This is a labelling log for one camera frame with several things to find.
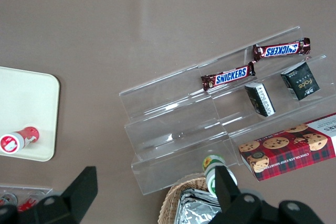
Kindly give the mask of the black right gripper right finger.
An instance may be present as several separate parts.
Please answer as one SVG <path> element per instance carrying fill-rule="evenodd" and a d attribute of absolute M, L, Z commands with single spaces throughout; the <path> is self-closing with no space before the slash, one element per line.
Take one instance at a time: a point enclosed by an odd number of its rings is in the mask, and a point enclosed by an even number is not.
<path fill-rule="evenodd" d="M 323 223 L 300 201 L 284 200 L 276 208 L 253 193 L 242 193 L 224 166 L 215 167 L 215 189 L 221 211 L 210 223 Z"/>

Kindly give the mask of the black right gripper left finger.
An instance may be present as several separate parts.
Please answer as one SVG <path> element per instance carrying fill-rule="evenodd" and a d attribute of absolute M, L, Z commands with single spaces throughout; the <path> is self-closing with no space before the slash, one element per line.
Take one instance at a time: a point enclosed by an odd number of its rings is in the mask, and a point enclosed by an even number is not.
<path fill-rule="evenodd" d="M 81 223 L 97 193 L 97 169 L 87 166 L 60 196 L 48 196 L 23 212 L 1 206 L 1 223 Z"/>

